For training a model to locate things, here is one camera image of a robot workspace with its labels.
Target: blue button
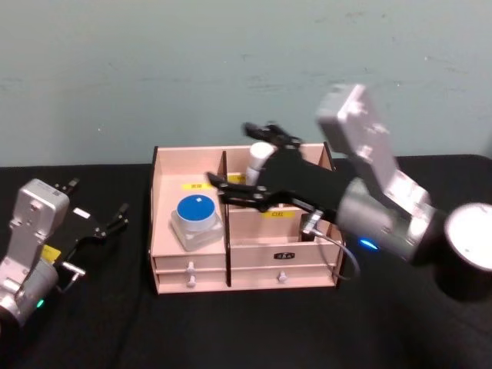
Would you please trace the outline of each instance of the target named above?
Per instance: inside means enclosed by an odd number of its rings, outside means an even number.
[[[204,221],[215,212],[211,198],[202,194],[193,194],[179,201],[178,215],[186,221]]]

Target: metal bracket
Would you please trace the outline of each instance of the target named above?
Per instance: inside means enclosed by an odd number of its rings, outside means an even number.
[[[59,286],[56,286],[56,289],[58,290],[58,292],[60,292],[61,294],[64,294],[66,291],[68,291],[74,285],[74,283],[80,277],[84,277],[86,272],[85,272],[85,270],[79,268],[76,265],[73,265],[71,263],[68,263],[67,261],[64,261],[63,263],[61,263],[61,266],[65,270],[71,271],[73,273],[73,275],[71,276],[70,282],[68,282],[68,284],[65,287],[61,288]]]
[[[371,196],[381,204],[410,219],[430,203],[427,191],[399,169],[389,132],[365,86],[336,86],[321,102],[317,120],[333,150],[350,158]]]

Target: white sticker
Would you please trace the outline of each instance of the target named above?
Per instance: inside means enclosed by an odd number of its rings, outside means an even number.
[[[80,215],[81,217],[83,217],[85,219],[89,219],[91,217],[91,215],[87,211],[83,211],[82,209],[79,209],[79,208],[75,208],[74,213],[76,213],[77,215]]]

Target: wooden organizer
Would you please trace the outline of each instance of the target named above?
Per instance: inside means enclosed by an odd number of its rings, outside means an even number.
[[[304,211],[281,205],[262,214],[252,208],[220,204],[217,190],[204,173],[211,171],[227,176],[229,181],[243,181],[249,148],[155,148],[149,255],[159,294],[337,285],[325,261],[339,271],[344,255],[337,245],[324,239],[301,237]],[[301,151],[306,160],[333,170],[326,144],[305,144]],[[224,237],[187,252],[169,221],[178,202],[190,194],[212,198],[224,224]],[[323,221],[318,227],[344,243],[334,225]],[[188,283],[192,275],[196,282],[193,287]]]

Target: yellow label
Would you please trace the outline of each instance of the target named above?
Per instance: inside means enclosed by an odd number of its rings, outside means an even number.
[[[184,190],[211,190],[214,188],[210,183],[187,183],[181,186]]]
[[[55,260],[58,258],[58,256],[60,256],[61,253],[62,253],[61,251],[57,250],[56,248],[52,248],[51,246],[46,244],[43,247],[43,251],[41,252],[41,256],[47,262],[53,264],[55,262]]]
[[[245,175],[228,175],[228,181],[231,183],[238,183],[240,185],[243,185],[246,183],[246,176]]]
[[[263,213],[265,218],[293,218],[295,211],[267,211]]]

